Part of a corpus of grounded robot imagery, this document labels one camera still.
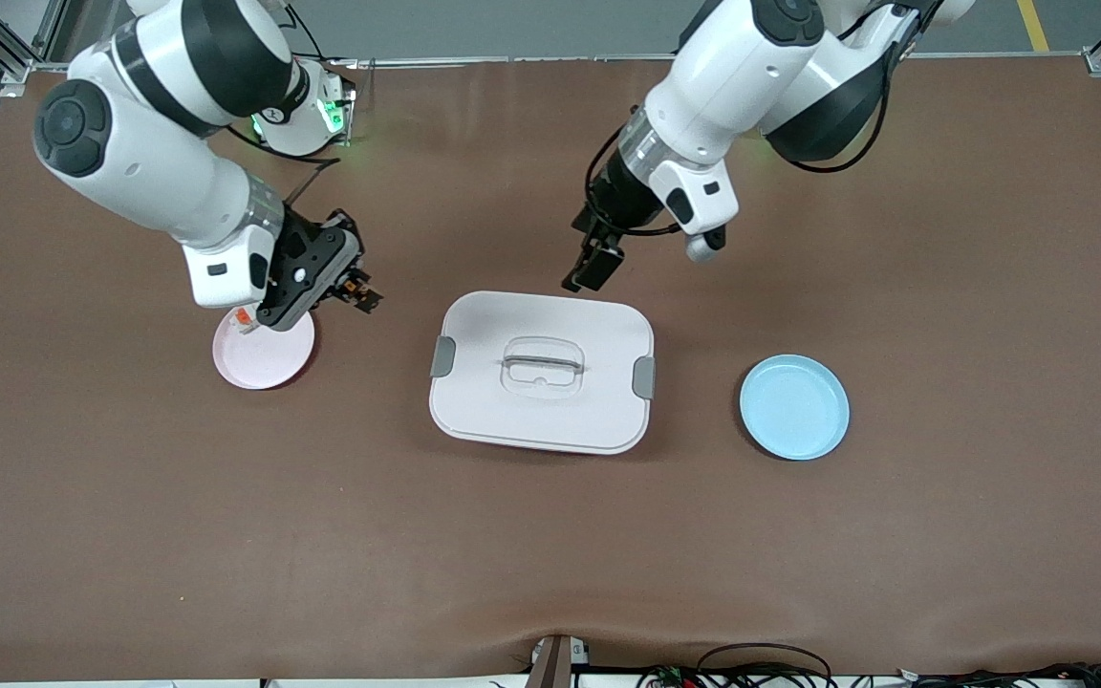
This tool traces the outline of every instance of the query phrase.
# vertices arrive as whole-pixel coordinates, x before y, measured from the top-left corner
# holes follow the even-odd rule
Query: white lid
[[[305,314],[288,331],[240,327],[232,308],[215,330],[211,356],[224,380],[241,389],[271,389],[287,382],[308,362],[317,328]]]
[[[432,417],[461,439],[624,452],[648,427],[652,341],[652,326],[630,306],[468,293],[440,330]]]

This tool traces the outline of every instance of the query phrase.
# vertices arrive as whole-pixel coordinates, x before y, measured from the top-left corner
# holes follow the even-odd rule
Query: floor
[[[31,39],[47,0],[0,4],[0,17]],[[325,55],[554,58],[673,51],[699,0],[298,0],[294,6],[315,28]],[[918,53],[1075,52],[1101,35],[1101,0],[1037,0],[1040,34],[1034,36],[1024,19],[1031,6],[1032,0],[979,0],[957,25],[934,28]],[[55,42],[54,61],[68,61],[130,18],[121,0],[77,0],[76,8]],[[294,48],[310,51],[302,32],[287,33]]]

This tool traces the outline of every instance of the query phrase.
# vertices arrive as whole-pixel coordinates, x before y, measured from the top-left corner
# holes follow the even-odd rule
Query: robotic arm
[[[623,236],[682,230],[691,261],[715,258],[738,215],[724,155],[755,127],[791,163],[847,170],[860,154],[837,168],[805,163],[830,160],[855,140],[880,101],[884,112],[892,70],[918,34],[973,2],[829,0],[825,12],[816,0],[707,0],[683,32],[669,75],[615,133],[606,166],[593,176],[602,153],[590,166],[585,208],[573,221],[585,233],[581,254],[563,286],[602,287],[623,262]],[[640,229],[662,209],[676,222]]]
[[[150,4],[70,63],[36,114],[36,155],[88,199],[181,243],[200,306],[259,304],[258,321],[280,331],[330,296],[374,308],[348,215],[307,221],[206,144],[237,118],[309,98],[270,14],[258,0]]]

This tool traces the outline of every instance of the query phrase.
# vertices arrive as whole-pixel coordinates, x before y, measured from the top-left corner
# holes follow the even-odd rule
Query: blue plate
[[[742,422],[777,457],[805,461],[839,446],[848,432],[848,395],[839,379],[814,359],[772,357],[742,383]]]

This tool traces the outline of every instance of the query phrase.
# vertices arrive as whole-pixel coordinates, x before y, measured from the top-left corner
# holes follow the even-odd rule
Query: brown tabletop
[[[815,176],[729,154],[709,265],[629,241],[602,293],[656,336],[617,458],[442,435],[428,365],[464,293],[559,293],[598,144],[668,65],[361,79],[344,207],[388,299],[319,310],[290,387],[220,380],[179,249],[46,174],[0,106],[0,679],[514,670],[787,641],[842,671],[1101,662],[1101,79],[1082,61],[913,61],[877,148]],[[306,166],[219,135],[281,190]],[[756,361],[817,358],[851,430],[793,465],[740,430]]]

